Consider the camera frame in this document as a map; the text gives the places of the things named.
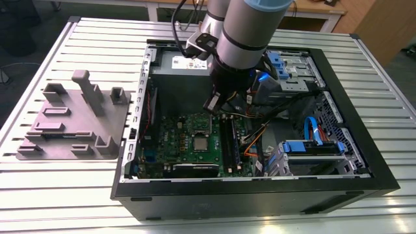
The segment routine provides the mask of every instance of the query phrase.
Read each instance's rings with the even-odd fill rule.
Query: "workbench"
[[[122,6],[142,6],[148,9],[150,21],[158,22],[158,9],[159,8],[171,8],[175,9],[180,3],[180,0],[47,0],[51,1],[55,10],[59,10],[59,4],[56,2],[76,2],[76,3],[91,3],[91,4],[106,4],[106,5],[122,5]],[[310,18],[310,19],[322,19],[326,20],[320,32],[330,33],[332,32],[339,19],[343,15],[347,14],[347,10],[340,3],[331,7],[324,4],[324,2],[315,2],[312,0],[296,0],[296,8],[292,3],[288,12],[286,13],[287,17],[294,17],[294,11],[296,10],[298,18]],[[187,0],[186,4],[182,7],[183,9],[192,10],[192,0]]]
[[[399,181],[402,189],[391,194],[364,199],[330,214],[139,222],[110,199],[116,160],[19,161],[16,149],[40,111],[47,83],[79,89],[71,76],[75,69],[84,69],[102,90],[119,86],[135,92],[147,39],[172,39],[168,23],[71,20],[0,130],[0,231],[416,232],[416,112],[362,41],[344,34],[278,30],[271,45],[324,51]],[[195,29],[192,25],[190,32],[179,32],[180,39],[186,40]]]

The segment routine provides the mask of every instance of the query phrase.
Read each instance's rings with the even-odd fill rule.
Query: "green circuit board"
[[[218,164],[220,177],[251,176],[250,162],[242,164],[239,171],[232,173],[224,171],[219,122],[220,117],[212,117],[206,113],[163,117],[156,162]],[[244,120],[238,117],[234,122],[240,138],[246,134]]]

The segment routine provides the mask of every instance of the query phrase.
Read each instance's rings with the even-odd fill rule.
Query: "blue led light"
[[[268,76],[268,74],[264,73],[264,74],[262,75],[262,77],[259,78],[259,81],[263,81],[264,79],[267,79],[267,76]]]

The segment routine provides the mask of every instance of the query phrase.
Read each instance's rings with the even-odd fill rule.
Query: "white cable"
[[[224,112],[224,113],[228,114],[228,115],[242,116],[242,117],[244,117],[244,118],[258,118],[258,117],[242,115],[242,114],[239,114],[239,113],[232,113],[232,112],[228,112],[228,111],[226,112],[226,111],[223,111],[223,110],[222,110],[222,112]]]

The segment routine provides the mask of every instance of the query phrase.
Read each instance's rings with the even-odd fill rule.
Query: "orange wire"
[[[254,146],[255,142],[259,140],[259,137],[262,136],[262,134],[266,131],[266,127],[263,129],[263,131],[259,133],[259,135],[256,136],[255,140],[252,141],[252,143],[250,144],[250,146],[247,147],[246,151],[244,151],[244,155],[252,156],[251,153],[248,153],[248,150],[251,149],[251,147]]]

